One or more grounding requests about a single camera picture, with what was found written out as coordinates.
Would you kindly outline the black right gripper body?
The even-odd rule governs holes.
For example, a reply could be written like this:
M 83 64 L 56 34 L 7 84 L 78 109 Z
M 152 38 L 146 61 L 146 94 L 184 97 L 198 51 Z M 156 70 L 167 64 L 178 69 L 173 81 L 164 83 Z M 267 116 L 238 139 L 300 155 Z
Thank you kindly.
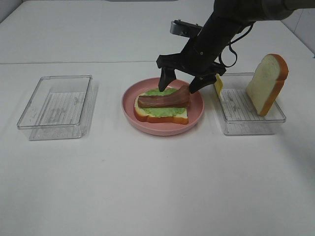
M 184 49 L 177 54 L 160 55 L 158 68 L 177 69 L 187 74 L 203 77 L 212 74 L 223 75 L 226 68 L 215 62 L 226 47 L 226 37 L 201 37 L 190 39 Z

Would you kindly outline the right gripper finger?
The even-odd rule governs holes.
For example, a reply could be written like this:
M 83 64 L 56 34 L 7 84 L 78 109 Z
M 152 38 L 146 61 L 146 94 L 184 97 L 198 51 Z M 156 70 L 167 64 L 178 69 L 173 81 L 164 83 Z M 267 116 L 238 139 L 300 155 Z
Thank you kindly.
M 174 80 L 176 80 L 175 69 L 162 67 L 161 76 L 158 84 L 159 91 L 164 91 L 167 86 Z
M 189 85 L 189 91 L 191 94 L 199 91 L 201 88 L 208 85 L 212 85 L 217 81 L 215 75 L 209 75 L 205 77 L 195 77 Z

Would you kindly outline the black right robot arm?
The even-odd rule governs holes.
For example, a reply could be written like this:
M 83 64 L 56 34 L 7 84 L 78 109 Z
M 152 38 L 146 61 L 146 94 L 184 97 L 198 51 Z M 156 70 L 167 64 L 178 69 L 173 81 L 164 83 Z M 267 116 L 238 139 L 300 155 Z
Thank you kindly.
M 283 20 L 296 9 L 314 6 L 313 0 L 217 0 L 213 13 L 202 27 L 173 21 L 170 32 L 189 40 L 180 53 L 158 57 L 159 90 L 165 90 L 176 79 L 175 70 L 194 76 L 189 86 L 191 93 L 214 84 L 216 74 L 223 75 L 227 68 L 222 61 L 215 60 L 226 46 L 234 43 L 236 34 L 246 27 L 252 28 L 257 21 Z

